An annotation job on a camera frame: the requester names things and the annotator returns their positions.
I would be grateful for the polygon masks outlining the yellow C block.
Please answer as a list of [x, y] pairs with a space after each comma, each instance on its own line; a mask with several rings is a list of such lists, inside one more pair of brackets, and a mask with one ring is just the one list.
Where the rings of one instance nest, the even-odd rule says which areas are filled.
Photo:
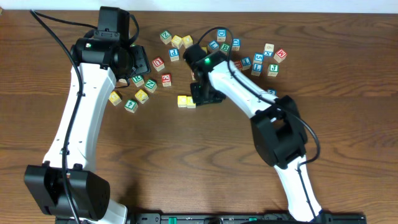
[[187, 107], [187, 96], [186, 95], [178, 95], [177, 97], [177, 106], [179, 108]]

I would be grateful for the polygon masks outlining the yellow O block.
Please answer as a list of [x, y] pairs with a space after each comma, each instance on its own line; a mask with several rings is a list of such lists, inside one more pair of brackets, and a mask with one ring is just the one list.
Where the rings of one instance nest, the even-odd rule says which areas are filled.
[[193, 98], [191, 96], [187, 97], [187, 108], [196, 108], [196, 103], [193, 102]]

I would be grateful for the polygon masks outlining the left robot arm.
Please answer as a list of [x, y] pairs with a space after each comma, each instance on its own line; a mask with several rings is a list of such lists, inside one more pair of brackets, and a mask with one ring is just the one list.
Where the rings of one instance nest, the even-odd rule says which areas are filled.
[[130, 84], [150, 72], [147, 55], [129, 33], [136, 18], [103, 6], [98, 25], [66, 49], [71, 84], [60, 126], [39, 166], [27, 166], [24, 182], [57, 223], [126, 223], [127, 207], [110, 197], [109, 182], [95, 173], [96, 143], [104, 109], [119, 80]]

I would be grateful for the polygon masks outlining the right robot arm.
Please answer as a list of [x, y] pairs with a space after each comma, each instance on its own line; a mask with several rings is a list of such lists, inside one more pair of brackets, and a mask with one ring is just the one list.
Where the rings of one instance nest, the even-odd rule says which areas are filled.
[[305, 149], [307, 136], [315, 133], [300, 117], [295, 101], [261, 89], [222, 52], [207, 54], [194, 44], [183, 58], [196, 80], [190, 85], [193, 102], [202, 106], [229, 98], [241, 109], [250, 120], [257, 153], [279, 176], [290, 215], [300, 222], [318, 220], [322, 207], [307, 172], [307, 164], [318, 157], [307, 159]]

